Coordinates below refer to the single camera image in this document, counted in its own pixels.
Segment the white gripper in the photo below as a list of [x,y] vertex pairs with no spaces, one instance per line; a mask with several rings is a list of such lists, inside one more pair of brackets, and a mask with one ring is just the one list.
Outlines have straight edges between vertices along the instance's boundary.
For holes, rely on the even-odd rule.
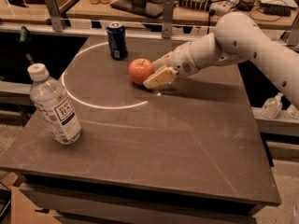
[[163,57],[152,63],[154,69],[158,69],[150,75],[143,85],[151,90],[156,87],[172,83],[177,73],[182,77],[194,75],[200,71],[192,58],[191,42],[184,43]]

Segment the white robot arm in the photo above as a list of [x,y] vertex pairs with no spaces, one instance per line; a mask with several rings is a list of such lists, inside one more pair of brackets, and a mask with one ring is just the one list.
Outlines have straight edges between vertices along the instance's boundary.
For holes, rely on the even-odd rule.
[[272,41],[247,15],[231,12],[222,16],[216,31],[186,42],[152,63],[154,73],[143,82],[154,89],[187,77],[209,66],[250,61],[299,106],[299,53]]

